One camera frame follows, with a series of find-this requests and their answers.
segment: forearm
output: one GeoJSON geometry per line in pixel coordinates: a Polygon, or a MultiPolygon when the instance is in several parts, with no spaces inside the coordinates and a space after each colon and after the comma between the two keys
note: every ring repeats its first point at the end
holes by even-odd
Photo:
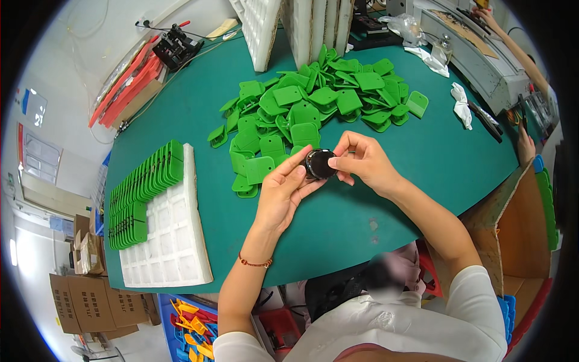
{"type": "Polygon", "coordinates": [[[517,43],[515,43],[515,41],[510,36],[508,36],[507,33],[504,32],[502,29],[497,29],[496,33],[498,36],[501,37],[501,39],[503,39],[503,42],[512,51],[513,55],[517,58],[517,60],[521,62],[521,65],[525,69],[525,72],[527,73],[531,81],[535,83],[535,85],[537,85],[541,93],[546,97],[549,84],[547,83],[547,80],[545,79],[545,77],[543,77],[543,75],[539,71],[539,68],[537,68],[533,60],[531,60],[531,58],[527,55],[527,53],[525,53],[523,49],[521,49],[521,47],[519,47],[517,43]]]}
{"type": "Polygon", "coordinates": [[[418,226],[449,267],[451,277],[470,265],[482,265],[468,231],[450,211],[410,181],[388,197],[418,226]]]}
{"type": "MultiPolygon", "coordinates": [[[[278,238],[279,235],[265,232],[254,224],[241,248],[241,257],[251,264],[265,263],[272,257],[278,238]]],[[[266,271],[265,267],[243,265],[239,259],[235,260],[219,291],[220,335],[241,331],[255,336],[250,320],[251,311],[259,297],[266,271]]]]}

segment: pile of green plastic parts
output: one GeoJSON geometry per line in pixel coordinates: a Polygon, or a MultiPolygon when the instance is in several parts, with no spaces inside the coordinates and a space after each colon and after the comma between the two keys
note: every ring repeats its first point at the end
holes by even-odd
{"type": "Polygon", "coordinates": [[[421,118],[428,106],[426,96],[408,93],[408,85],[386,58],[362,65],[357,59],[340,59],[324,45],[318,61],[297,72],[278,73],[279,78],[267,82],[239,83],[239,97],[219,110],[227,123],[207,138],[217,148],[229,133],[238,132],[229,153],[237,174],[232,190],[241,198],[255,197],[258,184],[290,155],[309,144],[319,148],[320,129],[335,115],[350,123],[361,116],[375,131],[384,132],[392,123],[403,125],[408,112],[421,118]],[[285,142],[293,145],[290,155],[285,142]]]}

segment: blue plastic bin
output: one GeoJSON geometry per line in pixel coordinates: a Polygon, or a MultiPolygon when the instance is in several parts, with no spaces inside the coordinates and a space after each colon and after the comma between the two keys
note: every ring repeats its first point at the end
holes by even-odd
{"type": "Polygon", "coordinates": [[[171,305],[170,300],[173,302],[177,298],[187,302],[201,310],[217,315],[217,310],[208,307],[203,304],[194,302],[179,294],[158,294],[157,298],[159,300],[159,314],[161,316],[161,325],[163,326],[163,332],[165,333],[165,340],[167,341],[167,347],[169,348],[169,354],[171,355],[171,361],[180,362],[181,360],[177,357],[177,349],[180,347],[180,342],[175,338],[175,327],[171,324],[170,317],[171,314],[176,315],[177,312],[175,308],[171,305]]]}

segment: watch face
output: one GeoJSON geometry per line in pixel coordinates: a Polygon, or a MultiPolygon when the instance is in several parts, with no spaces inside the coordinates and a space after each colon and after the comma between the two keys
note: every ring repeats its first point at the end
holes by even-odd
{"type": "Polygon", "coordinates": [[[306,171],[318,180],[334,176],[338,171],[328,166],[328,160],[336,155],[328,149],[314,149],[306,157],[306,171]]]}

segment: fan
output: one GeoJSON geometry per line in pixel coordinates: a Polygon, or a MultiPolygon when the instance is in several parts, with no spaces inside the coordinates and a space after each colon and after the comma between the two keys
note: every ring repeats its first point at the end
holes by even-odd
{"type": "Polygon", "coordinates": [[[110,359],[113,359],[115,357],[118,357],[119,360],[124,362],[123,355],[120,354],[120,351],[117,347],[114,348],[114,352],[116,353],[116,356],[108,356],[108,357],[100,357],[100,358],[97,358],[98,353],[94,353],[91,350],[84,350],[84,349],[77,347],[77,346],[71,346],[71,349],[74,353],[78,354],[79,356],[82,356],[82,360],[84,362],[110,360],[110,359]]]}

